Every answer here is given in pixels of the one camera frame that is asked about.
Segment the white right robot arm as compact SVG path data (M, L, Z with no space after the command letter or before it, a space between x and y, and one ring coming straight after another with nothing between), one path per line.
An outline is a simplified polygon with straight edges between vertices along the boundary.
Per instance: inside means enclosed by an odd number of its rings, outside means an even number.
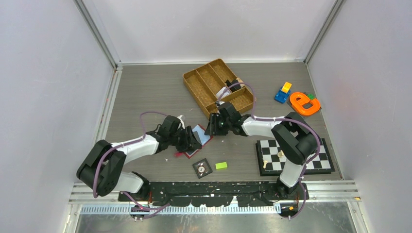
M286 162L276 181L276 192L283 199L290 199L303 187L302 179L307 163L321 149L317 133L299 114L290 112L282 117L257 117L242 115L234 105L223 102L218 111L209 115L206 135L223 136L232 132L240 136L273 138L286 157Z

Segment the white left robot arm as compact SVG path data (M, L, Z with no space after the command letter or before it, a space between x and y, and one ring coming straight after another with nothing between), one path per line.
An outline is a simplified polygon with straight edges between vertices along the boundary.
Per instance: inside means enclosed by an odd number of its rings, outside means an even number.
M119 191L143 201L150 193L150 182L137 172L123 172L123 166L170 146L184 153L201 149L202 143L197 140L192 127L185 126L181 118L166 116L155 130L136 139L120 143L109 143L104 139L96 142L79 166L76 177L92 189L94 197Z

